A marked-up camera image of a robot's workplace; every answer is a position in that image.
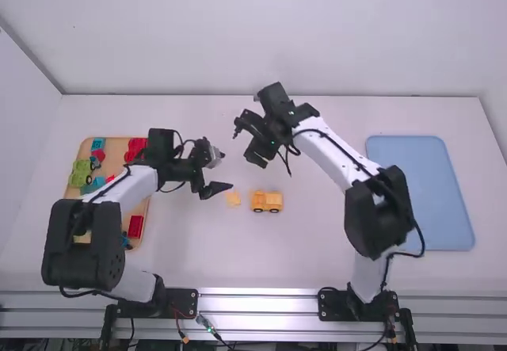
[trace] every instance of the wooden board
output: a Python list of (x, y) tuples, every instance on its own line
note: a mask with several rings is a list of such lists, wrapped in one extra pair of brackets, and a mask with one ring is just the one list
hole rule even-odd
[[(88, 159), (91, 156), (91, 145), (93, 139), (95, 137), (89, 137), (85, 139), (81, 146), (79, 147), (78, 155), (76, 160), (78, 159)], [(101, 164), (101, 168), (94, 170), (92, 172), (92, 177), (95, 178), (97, 176), (102, 176), (107, 178), (108, 176), (114, 174), (115, 176), (119, 175), (124, 167), (124, 154), (128, 150), (128, 140), (130, 137), (105, 137), (105, 159)], [(78, 198), (81, 196), (81, 193), (78, 188), (70, 187), (67, 185), (67, 189), (63, 194), (64, 198)], [(132, 250), (136, 249), (143, 240), (144, 227), (147, 222), (147, 211), (148, 211), (148, 203), (150, 198), (146, 198), (141, 203), (139, 203), (135, 208), (125, 215), (122, 218), (121, 228), (122, 231), (128, 232), (128, 226), (130, 224), (130, 218), (133, 215), (141, 215), (144, 217), (143, 221), (143, 230), (141, 232), (140, 238), (130, 238), (130, 244), (132, 246)]]

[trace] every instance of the red block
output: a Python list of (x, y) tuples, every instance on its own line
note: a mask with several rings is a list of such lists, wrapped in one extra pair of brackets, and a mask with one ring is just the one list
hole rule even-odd
[(141, 238), (143, 233), (144, 217), (141, 215), (132, 215), (130, 217), (130, 224), (128, 225), (129, 238)]
[(125, 162), (130, 162), (134, 159), (134, 157), (138, 154), (138, 151), (126, 151), (124, 154)]
[(92, 155), (97, 157), (97, 159), (100, 163), (102, 163), (102, 161), (104, 161), (105, 153), (102, 149), (97, 149), (95, 151), (92, 151)]
[(128, 140), (128, 149), (130, 151), (139, 151), (141, 149), (144, 149), (147, 145), (148, 139), (141, 139), (141, 138), (133, 138)]

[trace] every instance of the aluminum rail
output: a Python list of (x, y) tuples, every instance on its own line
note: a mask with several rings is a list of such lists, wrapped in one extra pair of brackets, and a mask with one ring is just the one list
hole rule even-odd
[[(199, 292), (200, 313), (224, 340), (365, 342), (375, 341), (383, 330), (381, 323), (320, 322), (313, 289), (201, 288)], [(400, 307), (413, 313), (420, 343), (507, 344), (507, 292), (397, 293)], [(57, 291), (0, 292), (0, 337), (98, 338), (104, 307), (111, 302), (98, 296), (66, 299)], [(194, 321), (181, 322), (190, 339), (213, 340)], [(130, 320), (118, 319), (114, 336), (128, 338), (130, 333)], [(174, 320), (136, 319), (135, 338), (179, 337)]]

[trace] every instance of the black bracket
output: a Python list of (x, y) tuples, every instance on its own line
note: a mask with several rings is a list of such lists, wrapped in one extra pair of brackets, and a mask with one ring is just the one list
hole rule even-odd
[(162, 318), (162, 319), (194, 319), (197, 316), (196, 289), (166, 288), (166, 305), (160, 307), (156, 314), (146, 311), (137, 303), (120, 301), (118, 318)]
[(318, 318), (323, 322), (385, 322), (399, 313), (396, 292), (381, 292), (370, 303), (362, 303), (350, 290), (321, 289)]

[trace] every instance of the blue mat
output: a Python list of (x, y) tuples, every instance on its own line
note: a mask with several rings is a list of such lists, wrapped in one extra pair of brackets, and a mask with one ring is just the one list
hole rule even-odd
[[(406, 175), (414, 216), (428, 250), (471, 250), (474, 231), (444, 141), (435, 136), (374, 135), (366, 141), (368, 158), (397, 165)], [(411, 231), (404, 250), (421, 249)]]

